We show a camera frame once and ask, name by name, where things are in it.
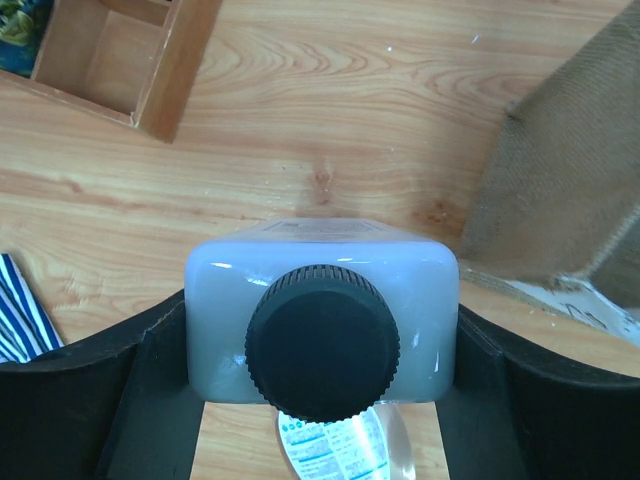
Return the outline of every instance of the plastic bottle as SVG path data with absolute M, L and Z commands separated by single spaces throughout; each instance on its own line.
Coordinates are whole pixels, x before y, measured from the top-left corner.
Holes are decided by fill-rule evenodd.
M 218 237 L 186 267 L 190 383 L 311 422 L 436 400 L 453 381 L 458 283 L 444 245 L 369 220 Z
M 411 442 L 396 405 L 376 405 L 332 424 L 275 412 L 282 456 L 299 480 L 415 480 Z

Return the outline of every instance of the white plastic jug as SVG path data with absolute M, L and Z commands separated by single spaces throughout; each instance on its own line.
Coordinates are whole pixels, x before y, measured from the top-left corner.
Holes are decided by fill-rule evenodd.
M 190 383 L 314 422 L 437 400 L 453 381 L 458 278 L 444 245 L 370 220 L 215 238 L 186 267 Z

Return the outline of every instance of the burlap sack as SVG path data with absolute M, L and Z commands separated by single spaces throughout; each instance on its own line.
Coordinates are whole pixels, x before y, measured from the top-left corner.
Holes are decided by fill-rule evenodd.
M 639 120 L 635 1 L 509 110 L 463 274 L 640 345 Z

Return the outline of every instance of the bottle label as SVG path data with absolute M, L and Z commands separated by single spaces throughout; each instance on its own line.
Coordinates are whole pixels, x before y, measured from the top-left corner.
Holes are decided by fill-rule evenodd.
M 387 439 L 373 408 L 335 423 L 280 412 L 278 433 L 300 480 L 391 480 Z

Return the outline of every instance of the burlap fabric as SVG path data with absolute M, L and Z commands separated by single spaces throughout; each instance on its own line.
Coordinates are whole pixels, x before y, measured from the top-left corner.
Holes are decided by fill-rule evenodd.
M 640 1 L 508 112 L 458 256 L 640 307 Z

